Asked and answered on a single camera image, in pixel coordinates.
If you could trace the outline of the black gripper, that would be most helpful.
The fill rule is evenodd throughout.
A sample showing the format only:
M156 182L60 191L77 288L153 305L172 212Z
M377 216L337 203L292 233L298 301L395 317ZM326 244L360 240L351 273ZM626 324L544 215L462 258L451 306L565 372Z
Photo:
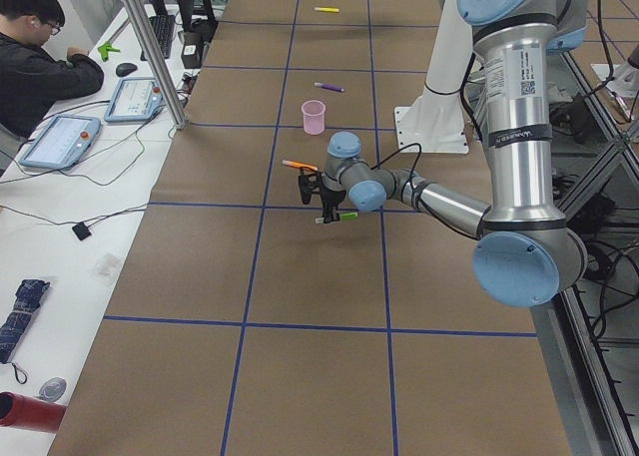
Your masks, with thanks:
M322 222L328 225L333 222L333 215L338 214L338 206L345 200L346 191L344 189L334 189L330 178L322 174L322 195L320 196L322 206Z

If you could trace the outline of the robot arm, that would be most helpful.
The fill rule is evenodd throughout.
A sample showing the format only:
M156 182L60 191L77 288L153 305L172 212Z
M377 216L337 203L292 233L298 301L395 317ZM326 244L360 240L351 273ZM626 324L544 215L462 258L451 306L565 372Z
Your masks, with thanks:
M518 307L551 300L584 273L584 243L554 204L546 57L579 46L588 0L456 0L484 68L479 109L492 200L483 203L360 155L359 138L332 135L322 171L300 175L304 202L318 195L325 223L350 200L372 212L396 200L476 240L472 268L494 299Z

